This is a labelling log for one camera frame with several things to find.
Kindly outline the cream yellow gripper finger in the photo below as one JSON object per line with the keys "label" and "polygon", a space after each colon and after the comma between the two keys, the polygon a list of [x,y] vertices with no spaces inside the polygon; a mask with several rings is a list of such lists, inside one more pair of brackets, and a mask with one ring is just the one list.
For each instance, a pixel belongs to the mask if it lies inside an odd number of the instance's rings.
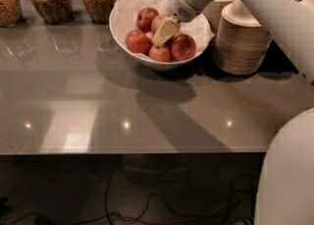
{"label": "cream yellow gripper finger", "polygon": [[180,30],[180,27],[181,24],[177,19],[171,16],[165,18],[154,33],[153,43],[157,46],[163,45]]}

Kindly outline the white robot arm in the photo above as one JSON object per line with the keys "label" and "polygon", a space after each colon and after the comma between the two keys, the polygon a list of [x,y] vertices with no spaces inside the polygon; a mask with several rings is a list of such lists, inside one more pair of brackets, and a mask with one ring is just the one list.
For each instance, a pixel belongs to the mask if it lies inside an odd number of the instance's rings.
{"label": "white robot arm", "polygon": [[[213,0],[166,0],[189,23]],[[240,0],[304,78],[314,80],[314,0]],[[314,225],[314,109],[288,121],[273,138],[260,174],[254,225]]]}

